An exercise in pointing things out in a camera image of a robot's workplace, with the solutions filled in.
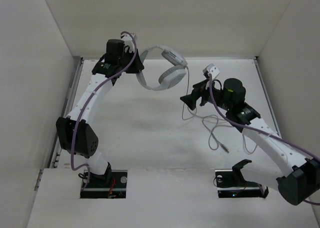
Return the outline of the white grey headphones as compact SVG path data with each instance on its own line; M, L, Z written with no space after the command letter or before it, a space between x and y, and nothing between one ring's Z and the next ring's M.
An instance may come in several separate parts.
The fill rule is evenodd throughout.
M185 77L187 73L186 70L189 69L188 63L180 53L166 45L155 45L145 49L139 56L141 63L145 61L148 54L154 49L162 50L161 56L173 66L160 75L160 77L158 78L159 85L157 87L151 87L147 85L142 71L136 74L136 78L140 85L147 90L164 91L171 89Z

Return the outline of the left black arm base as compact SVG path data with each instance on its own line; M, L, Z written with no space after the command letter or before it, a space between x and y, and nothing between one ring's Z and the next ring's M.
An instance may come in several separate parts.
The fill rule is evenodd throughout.
M97 175L90 175L89 183L84 188L87 172L80 174L83 177L81 183L81 199L125 199L127 195L127 170L112 170L111 177L105 182Z

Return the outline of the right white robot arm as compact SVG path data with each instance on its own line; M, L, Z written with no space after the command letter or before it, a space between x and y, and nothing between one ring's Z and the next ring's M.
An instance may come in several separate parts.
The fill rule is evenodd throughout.
M243 159L232 167L232 181L237 185L258 184L272 188L293 206L306 202L320 189L320 159L303 148L283 140L252 106L245 101L246 89L237 78L219 81L207 78L192 87L191 93L180 97L190 109L211 103L218 114L244 137L252 140L277 166L269 171L265 166L246 168L252 163Z

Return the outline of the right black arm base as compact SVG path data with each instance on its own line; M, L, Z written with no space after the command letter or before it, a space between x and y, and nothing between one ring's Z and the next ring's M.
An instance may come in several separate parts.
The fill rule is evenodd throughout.
M237 179L232 169L216 169L213 184L220 199L262 198L269 194L269 188L256 182Z

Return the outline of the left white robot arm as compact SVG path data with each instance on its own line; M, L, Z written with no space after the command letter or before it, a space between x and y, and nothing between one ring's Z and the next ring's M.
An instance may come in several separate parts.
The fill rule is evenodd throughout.
M86 168L86 172L80 174L82 189L86 188L91 177L103 187L111 183L111 166L98 151L99 139L91 123L103 98L122 73L135 67L138 58L134 34L122 32L120 39L108 40L105 54L92 69L80 100L65 117L56 121L59 144L70 154L71 169Z

